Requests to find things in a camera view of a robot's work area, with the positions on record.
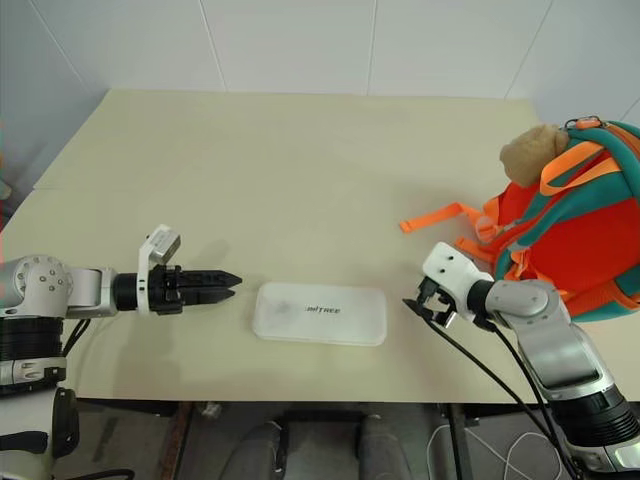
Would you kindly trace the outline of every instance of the white cable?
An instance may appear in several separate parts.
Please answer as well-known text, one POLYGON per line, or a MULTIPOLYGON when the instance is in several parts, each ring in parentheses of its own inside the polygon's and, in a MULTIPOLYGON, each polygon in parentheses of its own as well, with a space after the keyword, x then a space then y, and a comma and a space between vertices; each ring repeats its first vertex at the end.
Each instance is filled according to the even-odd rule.
MULTIPOLYGON (((513 442, 511 444, 511 446, 509 447, 509 451, 507 452, 507 460, 505 461, 504 464, 504 476, 502 477, 502 480, 507 480, 507 474, 509 473, 509 468, 513 468, 513 465, 511 465, 509 463, 509 460, 511 459, 511 454, 513 453, 513 450, 516 448, 516 446, 518 445, 518 443, 520 443, 520 441, 526 437, 538 437, 538 438, 542 438, 544 440, 546 440, 547 443, 551 444, 551 442, 549 442, 549 439, 547 437, 545 437, 544 435, 541 435, 540 433, 536 433, 536 432, 525 432, 522 435, 520 435, 515 442, 513 442)), ((560 454, 558 453, 558 450, 556 450, 555 447, 553 447, 553 451, 556 454, 556 458, 558 459, 558 473, 556 474, 555 478, 553 480, 559 480, 559 478, 562 476, 562 460, 560 459, 560 454)))
POLYGON ((433 480, 433 475, 431 475, 431 455, 429 455, 429 453, 431 452, 431 444, 433 443, 433 440, 436 438, 436 435, 438 434, 438 432, 445 428, 449 428, 449 425, 440 425, 438 428, 436 428, 431 434, 431 438, 427 442, 427 475, 429 476, 429 480, 433 480))
MULTIPOLYGON (((475 432, 473 432, 472 430, 465 428, 464 429, 465 432, 467 432, 469 435, 471 435, 473 438, 475 438, 483 447, 485 447, 487 450, 489 450, 491 453, 493 453, 493 455, 500 459, 502 461, 502 463, 504 463, 505 465, 507 465, 509 463, 508 457, 504 458, 502 455, 500 455, 495 448, 493 448, 489 442, 487 442, 485 439, 483 439, 480 435, 476 434, 475 432)), ((522 471, 518 470, 516 467, 514 467, 513 465, 509 464, 509 467, 511 468, 511 470, 513 470, 514 472, 516 472, 518 475, 522 476, 523 478, 525 478, 526 480, 533 480, 529 475, 522 473, 522 471)))
MULTIPOLYGON (((438 434, 438 432, 440 432, 440 430, 443 430, 445 428, 450 428, 450 426, 449 425, 440 425, 438 428, 436 428, 433 431, 433 433, 431 434, 431 438, 429 439, 429 442, 427 443, 427 474, 429 476, 429 480, 433 480, 433 475, 431 473, 431 455, 430 455, 431 454, 431 445, 433 444, 433 440, 435 439, 435 437, 438 434)), ((514 472, 516 472, 518 475, 520 475, 525 480, 533 480, 531 477, 529 477, 528 475, 522 473, 516 467, 511 465, 511 463, 509 462, 509 460, 511 459, 511 454, 513 453, 513 450, 514 450, 515 446, 518 445, 518 443, 520 443, 520 441, 523 438, 527 437, 527 436, 531 435, 531 436, 542 437, 545 440, 549 441, 547 439, 547 437, 545 437, 544 435, 541 435, 539 433, 525 432, 522 435, 520 435, 516 439, 515 442, 513 442, 513 444, 509 447, 509 451, 507 452, 507 458, 504 458, 502 455, 500 455, 496 451, 495 448, 493 448, 489 443, 487 443, 487 441, 485 441, 482 437, 480 437, 479 435, 477 435, 473 431, 469 430, 468 428, 465 428, 464 430, 465 430, 466 433, 468 433, 473 438, 475 438, 483 447, 485 447, 487 450, 489 450, 496 458, 498 458, 500 461, 502 461, 502 463, 505 464, 505 473, 504 473, 503 480, 506 480, 507 472, 509 471, 509 469, 511 469, 514 472)), ((562 475, 562 461, 560 460, 560 454, 558 453, 558 451, 555 448, 553 450, 556 453, 556 458, 558 459, 558 474, 556 475, 554 480, 558 480, 560 478, 560 476, 562 475)))

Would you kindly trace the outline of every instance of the plush toy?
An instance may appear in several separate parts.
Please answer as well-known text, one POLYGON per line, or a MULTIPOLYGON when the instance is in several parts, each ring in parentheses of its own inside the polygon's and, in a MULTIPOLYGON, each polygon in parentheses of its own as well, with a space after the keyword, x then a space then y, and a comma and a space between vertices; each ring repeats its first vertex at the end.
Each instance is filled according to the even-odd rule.
POLYGON ((509 179, 526 188, 540 180, 547 163, 560 155, 569 135, 555 125, 538 125, 524 132, 500 151, 500 161, 509 179))

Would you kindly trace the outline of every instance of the beige plush toy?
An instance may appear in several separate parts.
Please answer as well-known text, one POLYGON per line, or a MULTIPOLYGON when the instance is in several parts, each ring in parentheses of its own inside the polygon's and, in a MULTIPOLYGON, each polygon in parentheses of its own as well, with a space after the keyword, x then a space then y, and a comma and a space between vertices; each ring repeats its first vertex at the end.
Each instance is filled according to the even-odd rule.
POLYGON ((540 180, 545 165, 560 155, 568 143, 569 135, 556 125, 538 125, 502 147, 500 161, 512 182, 530 187, 540 180))

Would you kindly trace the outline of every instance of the wall tile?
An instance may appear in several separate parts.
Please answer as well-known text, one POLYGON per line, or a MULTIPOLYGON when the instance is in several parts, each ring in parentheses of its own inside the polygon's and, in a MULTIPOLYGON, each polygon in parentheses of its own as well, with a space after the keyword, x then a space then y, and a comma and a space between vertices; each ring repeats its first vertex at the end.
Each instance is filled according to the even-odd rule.
POLYGON ((92 89, 223 89, 197 0, 35 1, 92 89))
POLYGON ((378 0, 371 93, 502 98, 549 0, 378 0))
POLYGON ((93 111, 83 87, 28 1, 0 2, 1 176, 16 206, 93 111))
POLYGON ((204 0, 229 90, 365 93, 373 0, 204 0))
POLYGON ((629 112, 622 118, 623 122, 631 123, 640 127, 640 102, 634 102, 633 107, 629 112))
POLYGON ((619 119, 640 94, 639 19, 634 0, 555 0, 509 97, 544 121, 619 119))

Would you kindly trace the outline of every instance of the unitree logo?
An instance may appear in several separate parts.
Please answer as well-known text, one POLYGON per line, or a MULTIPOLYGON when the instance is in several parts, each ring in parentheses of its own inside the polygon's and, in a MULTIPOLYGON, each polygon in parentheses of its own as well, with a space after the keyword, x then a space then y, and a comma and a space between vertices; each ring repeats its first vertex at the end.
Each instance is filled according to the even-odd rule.
POLYGON ((327 307, 319 307, 319 306, 315 306, 315 307, 309 306, 304 310, 305 312, 315 312, 315 313, 340 313, 339 308, 327 308, 327 307))

